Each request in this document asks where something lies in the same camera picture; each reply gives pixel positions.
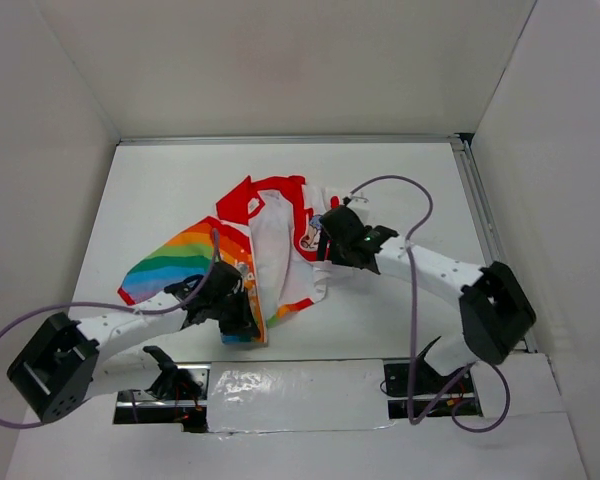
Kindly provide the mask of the colourful rainbow children's jacket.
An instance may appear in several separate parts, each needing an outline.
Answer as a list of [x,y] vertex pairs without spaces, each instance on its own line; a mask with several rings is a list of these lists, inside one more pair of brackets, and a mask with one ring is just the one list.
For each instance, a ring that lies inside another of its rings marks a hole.
[[217,201],[213,215],[134,265],[118,295],[128,305],[145,302],[171,284],[203,275],[217,251],[241,272],[255,321],[250,328],[223,327],[223,343],[264,344],[268,328],[322,301],[328,278],[339,274],[318,256],[320,219],[347,195],[297,175],[246,177]]

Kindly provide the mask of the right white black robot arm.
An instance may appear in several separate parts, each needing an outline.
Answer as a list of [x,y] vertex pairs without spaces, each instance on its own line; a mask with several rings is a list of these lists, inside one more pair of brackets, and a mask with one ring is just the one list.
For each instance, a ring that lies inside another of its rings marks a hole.
[[502,364],[536,322],[520,283],[502,262],[480,266],[451,259],[388,227],[365,225],[347,206],[329,210],[319,222],[319,259],[408,281],[459,311],[460,332],[432,341],[417,357],[416,379],[428,392],[440,391],[452,373],[474,362]]

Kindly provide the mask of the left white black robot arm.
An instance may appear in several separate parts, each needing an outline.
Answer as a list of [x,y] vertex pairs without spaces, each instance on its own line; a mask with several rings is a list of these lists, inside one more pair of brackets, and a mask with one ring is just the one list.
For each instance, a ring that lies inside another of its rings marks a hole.
[[7,370],[38,419],[54,423],[86,400],[110,392],[144,390],[160,400],[202,396],[199,382],[152,339],[207,320],[222,335],[250,341],[256,319],[255,277],[244,264],[216,262],[122,311],[72,320],[48,317]]

